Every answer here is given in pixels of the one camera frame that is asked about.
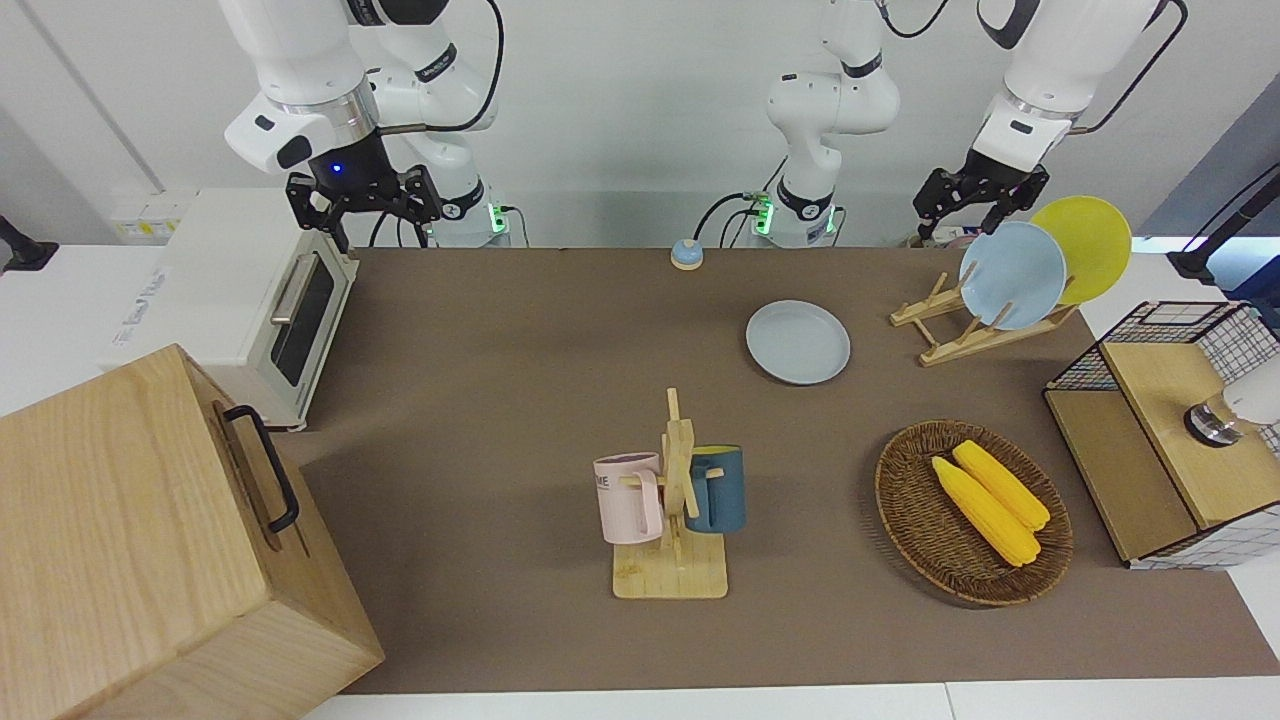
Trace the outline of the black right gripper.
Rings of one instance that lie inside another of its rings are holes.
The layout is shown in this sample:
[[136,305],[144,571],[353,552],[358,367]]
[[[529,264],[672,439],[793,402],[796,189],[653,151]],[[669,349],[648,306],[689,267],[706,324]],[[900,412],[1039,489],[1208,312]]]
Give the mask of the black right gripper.
[[308,169],[310,174],[292,172],[287,181],[287,199],[300,228],[326,229],[337,250],[349,255],[342,217],[387,213],[411,222],[419,247],[430,247],[430,222],[442,218],[442,196],[424,164],[407,170],[392,165],[379,129],[310,159]]

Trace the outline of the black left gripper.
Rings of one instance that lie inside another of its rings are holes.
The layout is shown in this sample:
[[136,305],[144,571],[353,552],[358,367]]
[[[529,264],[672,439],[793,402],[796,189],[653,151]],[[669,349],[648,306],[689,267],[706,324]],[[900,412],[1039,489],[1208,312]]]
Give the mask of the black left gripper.
[[932,243],[940,220],[974,204],[989,204],[983,233],[992,234],[1015,211],[1030,209],[1050,181],[1042,164],[1021,170],[969,150],[960,169],[934,168],[911,201],[920,243]]

